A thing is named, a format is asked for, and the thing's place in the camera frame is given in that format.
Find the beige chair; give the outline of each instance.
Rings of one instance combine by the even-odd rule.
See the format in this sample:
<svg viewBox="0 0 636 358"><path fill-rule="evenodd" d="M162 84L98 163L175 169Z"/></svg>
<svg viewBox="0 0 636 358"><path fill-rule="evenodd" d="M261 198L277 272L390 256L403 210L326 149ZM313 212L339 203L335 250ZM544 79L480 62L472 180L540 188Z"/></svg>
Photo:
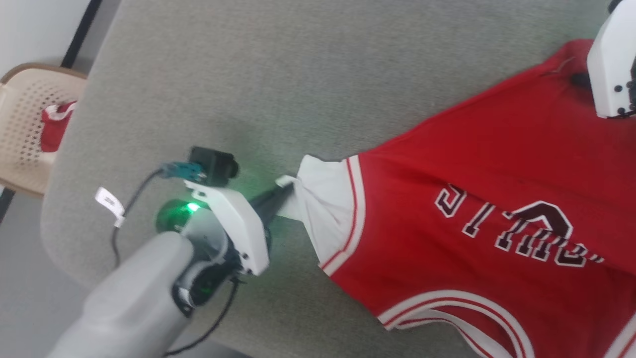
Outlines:
<svg viewBox="0 0 636 358"><path fill-rule="evenodd" d="M43 196L55 153L43 153L42 110L80 98L86 76L44 64L23 64L0 79L0 185Z"/></svg>

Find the white wall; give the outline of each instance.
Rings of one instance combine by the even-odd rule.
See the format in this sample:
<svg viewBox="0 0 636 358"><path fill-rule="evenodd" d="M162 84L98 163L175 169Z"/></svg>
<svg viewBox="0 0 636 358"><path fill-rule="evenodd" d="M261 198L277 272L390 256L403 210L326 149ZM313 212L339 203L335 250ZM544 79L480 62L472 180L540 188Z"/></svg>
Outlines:
<svg viewBox="0 0 636 358"><path fill-rule="evenodd" d="M89 0L0 0L0 74L25 62L59 65Z"/></svg>

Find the gray table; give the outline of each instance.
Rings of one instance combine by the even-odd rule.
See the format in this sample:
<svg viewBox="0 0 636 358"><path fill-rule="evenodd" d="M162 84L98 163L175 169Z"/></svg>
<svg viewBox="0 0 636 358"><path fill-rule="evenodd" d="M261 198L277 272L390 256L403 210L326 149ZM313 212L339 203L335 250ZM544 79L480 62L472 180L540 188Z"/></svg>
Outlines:
<svg viewBox="0 0 636 358"><path fill-rule="evenodd" d="M105 186L127 200L192 145L236 155L250 196L303 154L339 160L593 37L598 0L124 1L68 128L45 198L53 261L93 286L113 266ZM130 255L184 194L154 183L121 232ZM254 357L474 356L449 326L385 332L317 267L299 223L273 225L271 268L249 279L214 339ZM225 297L192 328L207 328Z"/></svg>

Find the jersey armhole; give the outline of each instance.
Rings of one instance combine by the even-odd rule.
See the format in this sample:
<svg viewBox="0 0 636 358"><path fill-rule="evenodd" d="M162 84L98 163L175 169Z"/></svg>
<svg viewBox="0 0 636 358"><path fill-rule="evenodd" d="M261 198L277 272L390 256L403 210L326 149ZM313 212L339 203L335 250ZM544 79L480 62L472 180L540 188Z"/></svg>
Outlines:
<svg viewBox="0 0 636 358"><path fill-rule="evenodd" d="M358 156L324 162L304 156L293 183L294 193L278 212L305 225L320 267L331 276L356 250L364 225L364 187Z"/></svg>
<svg viewBox="0 0 636 358"><path fill-rule="evenodd" d="M347 177L352 200L350 227L343 245L329 259L321 261L320 267L328 276L333 275L356 251L358 244L360 244L366 215L366 200L364 198L364 184L359 157L354 155L345 159L344 163L347 166Z"/></svg>

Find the red jersey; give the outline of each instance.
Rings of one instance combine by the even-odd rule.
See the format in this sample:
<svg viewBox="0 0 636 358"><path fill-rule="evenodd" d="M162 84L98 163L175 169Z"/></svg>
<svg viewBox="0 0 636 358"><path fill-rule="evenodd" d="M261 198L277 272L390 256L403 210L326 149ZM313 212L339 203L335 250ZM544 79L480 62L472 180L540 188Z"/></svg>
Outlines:
<svg viewBox="0 0 636 358"><path fill-rule="evenodd" d="M386 328L447 322L482 357L636 357L636 122L570 84L589 46L369 152L305 157L292 216L321 268Z"/></svg>

